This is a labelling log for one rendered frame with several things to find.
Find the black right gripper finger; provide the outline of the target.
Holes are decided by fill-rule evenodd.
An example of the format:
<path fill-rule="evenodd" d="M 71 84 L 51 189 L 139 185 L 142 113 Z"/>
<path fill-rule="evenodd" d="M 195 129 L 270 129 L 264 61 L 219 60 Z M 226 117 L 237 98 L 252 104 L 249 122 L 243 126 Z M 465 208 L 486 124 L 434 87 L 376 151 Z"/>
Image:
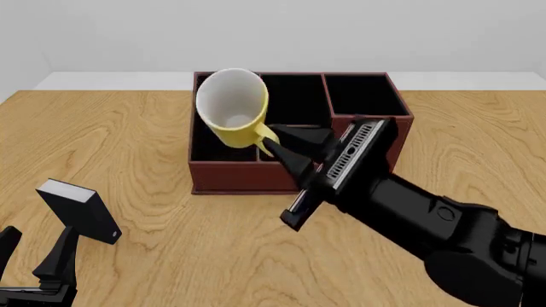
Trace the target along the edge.
<path fill-rule="evenodd" d="M 304 155 L 294 153 L 274 141 L 262 141 L 266 150 L 278 160 L 299 189 L 309 188 L 317 179 L 313 161 Z"/>
<path fill-rule="evenodd" d="M 329 148 L 335 143 L 331 128 L 268 125 L 276 133 L 280 144 L 294 153 L 311 160 L 325 160 Z"/>

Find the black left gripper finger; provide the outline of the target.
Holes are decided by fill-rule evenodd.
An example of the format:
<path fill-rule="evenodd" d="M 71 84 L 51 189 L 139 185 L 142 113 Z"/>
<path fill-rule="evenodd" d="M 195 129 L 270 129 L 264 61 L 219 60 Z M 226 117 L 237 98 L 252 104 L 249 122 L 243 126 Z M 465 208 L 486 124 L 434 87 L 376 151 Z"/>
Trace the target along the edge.
<path fill-rule="evenodd" d="M 65 227 L 60 234 L 54 247 L 32 272 L 41 287 L 52 287 L 54 285 L 68 285 L 75 287 L 75 259 L 78 245 L 78 232 L 73 227 Z"/>
<path fill-rule="evenodd" d="M 22 233 L 13 226 L 6 227 L 0 232 L 0 273 L 5 271 L 9 259 L 20 242 Z"/>

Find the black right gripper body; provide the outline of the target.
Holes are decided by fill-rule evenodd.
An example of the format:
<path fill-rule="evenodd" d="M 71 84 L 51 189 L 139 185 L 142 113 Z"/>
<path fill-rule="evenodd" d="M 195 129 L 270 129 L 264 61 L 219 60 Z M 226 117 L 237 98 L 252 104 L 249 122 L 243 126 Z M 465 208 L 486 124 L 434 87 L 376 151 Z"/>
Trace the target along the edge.
<path fill-rule="evenodd" d="M 324 202 L 339 205 L 341 200 L 358 194 L 356 183 L 367 183 L 379 173 L 389 171 L 387 153 L 398 138 L 396 119 L 354 119 L 335 137 L 325 160 L 312 160 L 317 179 L 301 189 L 296 201 L 281 214 L 291 229 L 301 229 L 311 214 Z"/>

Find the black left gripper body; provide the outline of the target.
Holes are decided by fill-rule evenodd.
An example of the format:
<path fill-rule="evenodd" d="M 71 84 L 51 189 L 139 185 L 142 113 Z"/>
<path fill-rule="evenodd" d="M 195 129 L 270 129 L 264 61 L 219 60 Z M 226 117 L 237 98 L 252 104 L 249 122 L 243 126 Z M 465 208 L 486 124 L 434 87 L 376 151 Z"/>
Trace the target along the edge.
<path fill-rule="evenodd" d="M 72 307 L 78 290 L 72 285 L 58 288 L 0 287 L 0 307 Z"/>

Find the red-brown desk caddy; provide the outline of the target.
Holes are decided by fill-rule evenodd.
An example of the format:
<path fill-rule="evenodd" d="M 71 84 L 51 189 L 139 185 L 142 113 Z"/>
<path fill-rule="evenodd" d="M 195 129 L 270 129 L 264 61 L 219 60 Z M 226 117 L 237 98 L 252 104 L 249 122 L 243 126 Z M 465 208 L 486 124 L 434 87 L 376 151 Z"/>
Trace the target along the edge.
<path fill-rule="evenodd" d="M 414 115 L 385 72 L 262 72 L 270 93 L 266 122 L 326 127 L 343 135 L 354 119 L 394 118 L 398 137 L 386 154 L 395 166 Z M 194 194 L 296 194 L 280 163 L 258 148 L 229 148 L 192 115 L 189 170 Z"/>

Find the yellow and white mug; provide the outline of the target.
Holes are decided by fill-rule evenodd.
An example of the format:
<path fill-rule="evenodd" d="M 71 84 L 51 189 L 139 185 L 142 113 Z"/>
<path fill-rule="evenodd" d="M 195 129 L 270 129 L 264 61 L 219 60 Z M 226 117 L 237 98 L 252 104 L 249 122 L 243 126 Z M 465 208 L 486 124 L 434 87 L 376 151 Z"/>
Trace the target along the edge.
<path fill-rule="evenodd" d="M 263 140 L 280 142 L 266 126 L 269 92 L 257 73 L 243 68 L 216 71 L 200 85 L 195 107 L 216 137 L 230 148 L 256 145 L 272 156 Z"/>

